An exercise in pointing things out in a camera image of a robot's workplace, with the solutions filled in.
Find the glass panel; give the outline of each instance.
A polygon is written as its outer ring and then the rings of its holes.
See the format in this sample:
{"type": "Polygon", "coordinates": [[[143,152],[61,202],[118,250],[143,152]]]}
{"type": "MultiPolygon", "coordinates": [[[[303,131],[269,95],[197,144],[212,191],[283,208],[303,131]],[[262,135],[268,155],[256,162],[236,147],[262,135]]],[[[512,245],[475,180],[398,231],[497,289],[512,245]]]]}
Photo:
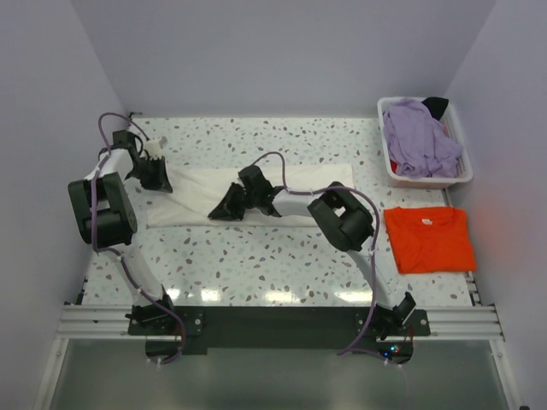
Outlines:
{"type": "Polygon", "coordinates": [[[327,350],[211,349],[157,368],[142,341],[72,341],[53,409],[507,409],[488,342],[418,342],[404,365],[327,350]]]}

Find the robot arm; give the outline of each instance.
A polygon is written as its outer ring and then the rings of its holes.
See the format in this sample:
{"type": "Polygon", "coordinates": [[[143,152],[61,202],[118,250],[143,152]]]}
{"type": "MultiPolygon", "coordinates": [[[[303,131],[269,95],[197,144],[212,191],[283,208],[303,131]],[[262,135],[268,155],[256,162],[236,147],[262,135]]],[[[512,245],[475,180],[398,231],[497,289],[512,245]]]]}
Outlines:
{"type": "MultiPolygon", "coordinates": [[[[171,303],[168,295],[138,249],[134,236],[138,230],[137,218],[123,186],[125,179],[134,177],[140,180],[146,190],[173,192],[165,171],[165,158],[161,156],[161,147],[158,149],[156,141],[145,144],[143,150],[146,149],[147,156],[141,157],[137,151],[136,136],[128,131],[115,132],[113,141],[110,153],[106,149],[101,151],[98,164],[89,175],[68,185],[79,233],[84,242],[91,243],[91,180],[98,173],[97,247],[117,250],[124,257],[138,287],[155,301],[169,307],[171,303]]],[[[123,274],[119,258],[110,252],[107,255],[122,273],[121,276],[132,293],[135,307],[133,313],[149,306],[150,301],[123,274]]]]}
{"type": "Polygon", "coordinates": [[[369,284],[376,281],[378,319],[387,328],[400,327],[415,310],[412,296],[399,284],[397,272],[375,258],[375,278],[369,249],[372,248],[373,217],[344,187],[334,182],[320,195],[298,195],[285,187],[273,187],[260,168],[252,165],[238,174],[242,182],[232,184],[221,203],[209,214],[213,220],[242,220],[245,210],[258,208],[273,217],[311,217],[328,242],[347,252],[369,284]]]}

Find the white towel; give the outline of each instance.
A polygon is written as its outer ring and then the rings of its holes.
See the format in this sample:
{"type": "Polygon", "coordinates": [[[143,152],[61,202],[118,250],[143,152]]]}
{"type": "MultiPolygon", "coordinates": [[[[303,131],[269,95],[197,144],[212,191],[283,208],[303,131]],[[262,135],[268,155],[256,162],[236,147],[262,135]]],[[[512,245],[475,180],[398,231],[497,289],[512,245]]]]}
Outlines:
{"type": "MultiPolygon", "coordinates": [[[[256,209],[245,212],[244,220],[210,220],[207,215],[222,200],[241,168],[192,169],[169,167],[174,192],[155,199],[148,211],[148,225],[163,226],[316,226],[311,218],[274,218],[256,209]]],[[[273,186],[282,185],[280,167],[261,167],[273,186]]],[[[294,190],[318,190],[333,181],[355,187],[351,164],[292,166],[286,168],[287,184],[294,190]]]]}

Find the black mounting plate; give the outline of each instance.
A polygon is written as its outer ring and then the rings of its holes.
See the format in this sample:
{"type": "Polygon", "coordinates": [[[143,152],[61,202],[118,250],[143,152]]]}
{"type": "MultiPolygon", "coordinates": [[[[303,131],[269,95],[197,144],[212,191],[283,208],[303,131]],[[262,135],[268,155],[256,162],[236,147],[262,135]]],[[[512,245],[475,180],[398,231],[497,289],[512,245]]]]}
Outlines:
{"type": "MultiPolygon", "coordinates": [[[[356,337],[369,307],[175,307],[187,331],[185,354],[219,349],[342,349],[356,337]]],[[[429,336],[425,310],[415,310],[405,327],[388,336],[429,336]]],[[[129,325],[129,335],[173,335],[129,325]]],[[[373,327],[358,348],[370,348],[382,331],[373,327]]]]}

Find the black cloth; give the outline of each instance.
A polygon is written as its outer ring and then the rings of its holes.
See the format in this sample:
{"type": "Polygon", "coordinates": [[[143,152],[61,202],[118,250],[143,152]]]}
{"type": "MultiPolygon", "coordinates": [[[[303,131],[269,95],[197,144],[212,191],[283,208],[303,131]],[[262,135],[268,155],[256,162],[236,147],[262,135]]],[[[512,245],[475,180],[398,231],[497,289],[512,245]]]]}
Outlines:
{"type": "Polygon", "coordinates": [[[427,107],[431,116],[437,121],[443,118],[444,111],[448,107],[448,100],[442,97],[428,97],[421,103],[427,107]]]}

